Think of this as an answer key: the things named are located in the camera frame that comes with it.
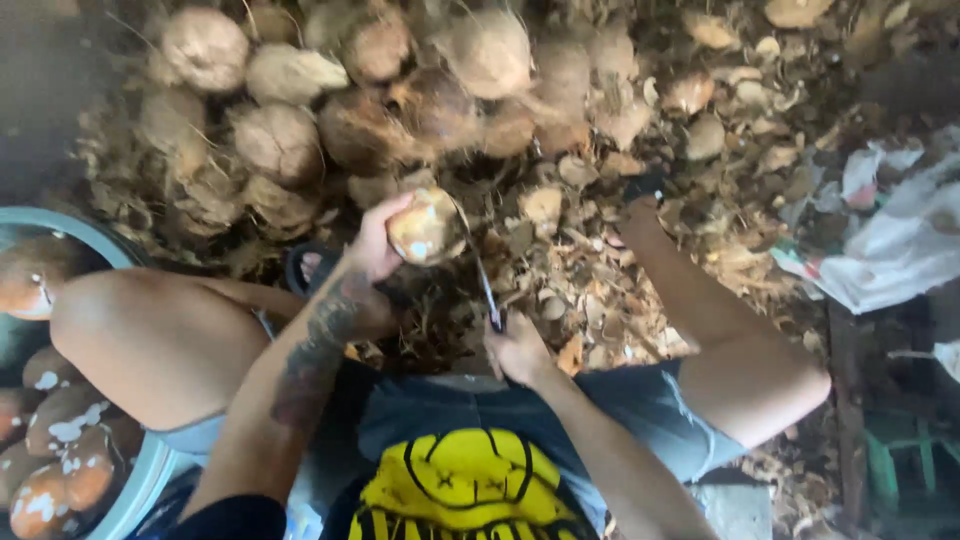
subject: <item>pile of coconut husks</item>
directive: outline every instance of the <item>pile of coconut husks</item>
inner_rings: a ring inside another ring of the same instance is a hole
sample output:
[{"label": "pile of coconut husks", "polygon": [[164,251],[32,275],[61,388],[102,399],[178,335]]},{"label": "pile of coconut husks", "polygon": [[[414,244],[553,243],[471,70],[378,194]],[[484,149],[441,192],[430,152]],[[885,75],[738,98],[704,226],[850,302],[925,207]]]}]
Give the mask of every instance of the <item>pile of coconut husks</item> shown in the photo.
[{"label": "pile of coconut husks", "polygon": [[[767,253],[792,233],[778,209],[805,196],[805,147],[880,129],[856,99],[865,69],[956,40],[948,4],[158,0],[112,15],[143,47],[113,52],[129,77],[81,115],[77,156],[90,211],[151,256],[266,283],[291,245],[340,247],[364,209],[438,186],[498,302],[571,374],[689,352],[616,241],[621,176],[666,167],[679,249],[824,355],[821,307]],[[394,277],[412,329],[358,358],[434,373],[482,355],[471,258],[430,262]],[[831,414],[743,463],[777,486],[778,534],[835,502]]]}]

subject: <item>t-shirt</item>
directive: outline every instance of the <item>t-shirt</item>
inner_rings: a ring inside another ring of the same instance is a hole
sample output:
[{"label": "t-shirt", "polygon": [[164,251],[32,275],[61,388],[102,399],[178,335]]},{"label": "t-shirt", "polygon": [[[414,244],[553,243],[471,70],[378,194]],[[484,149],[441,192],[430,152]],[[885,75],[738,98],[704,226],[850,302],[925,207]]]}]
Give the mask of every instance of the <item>t-shirt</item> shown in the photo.
[{"label": "t-shirt", "polygon": [[[257,512],[252,504],[263,507]],[[246,514],[243,520],[231,516],[234,505],[236,512]],[[257,513],[270,523],[250,523]],[[168,537],[279,540],[285,528],[279,503],[241,496],[201,510]],[[264,535],[254,536],[254,531]],[[387,449],[376,474],[355,482],[330,508],[322,536],[336,540],[596,537],[557,467],[536,446],[509,431],[480,429],[427,435]]]}]

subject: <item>person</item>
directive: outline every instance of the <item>person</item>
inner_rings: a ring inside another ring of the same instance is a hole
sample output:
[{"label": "person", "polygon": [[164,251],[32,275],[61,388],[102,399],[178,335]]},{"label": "person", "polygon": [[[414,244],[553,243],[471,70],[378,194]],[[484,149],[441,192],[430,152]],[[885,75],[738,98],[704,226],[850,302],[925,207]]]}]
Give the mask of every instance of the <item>person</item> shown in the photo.
[{"label": "person", "polygon": [[[622,239],[699,354],[571,379],[533,323],[510,313],[485,338],[495,370],[518,383],[504,389],[391,379],[344,359],[349,341],[396,327],[374,284],[401,264],[385,223],[409,201],[368,211],[306,302],[146,269],[66,287],[51,324],[58,350],[205,461],[171,538],[281,538],[303,478],[323,538],[596,538],[607,510],[630,538],[713,538],[681,482],[828,396],[818,360],[678,252],[646,199],[630,205]],[[271,336],[262,310],[292,322]]]}]

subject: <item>plastic tub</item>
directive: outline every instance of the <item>plastic tub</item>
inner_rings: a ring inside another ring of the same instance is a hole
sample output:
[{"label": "plastic tub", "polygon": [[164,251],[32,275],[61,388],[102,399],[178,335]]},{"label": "plastic tub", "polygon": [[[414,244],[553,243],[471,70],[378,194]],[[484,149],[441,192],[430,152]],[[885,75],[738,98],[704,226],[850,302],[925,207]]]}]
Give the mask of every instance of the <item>plastic tub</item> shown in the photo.
[{"label": "plastic tub", "polygon": [[[0,250],[18,237],[60,231],[100,254],[105,267],[150,266],[150,259],[113,231],[44,209],[0,208]],[[0,313],[0,384],[16,385],[30,355],[50,343],[49,324],[28,322]],[[147,433],[130,478],[116,503],[87,540],[121,540],[139,524],[174,473],[177,455]],[[0,538],[13,538],[8,520],[0,523]]]}]

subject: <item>foot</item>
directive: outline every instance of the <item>foot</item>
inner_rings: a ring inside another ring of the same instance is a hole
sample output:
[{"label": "foot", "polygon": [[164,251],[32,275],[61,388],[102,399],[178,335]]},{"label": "foot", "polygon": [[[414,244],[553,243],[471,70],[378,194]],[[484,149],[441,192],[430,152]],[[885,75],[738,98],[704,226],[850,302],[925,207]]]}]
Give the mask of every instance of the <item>foot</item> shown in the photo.
[{"label": "foot", "polygon": [[[303,281],[310,285],[317,268],[324,258],[319,253],[305,253],[300,259],[300,270]],[[356,335],[351,341],[376,341],[384,337],[391,337],[400,332],[400,313],[390,304],[390,300],[381,292],[374,291],[372,302],[363,306],[363,311],[357,315]]]}]

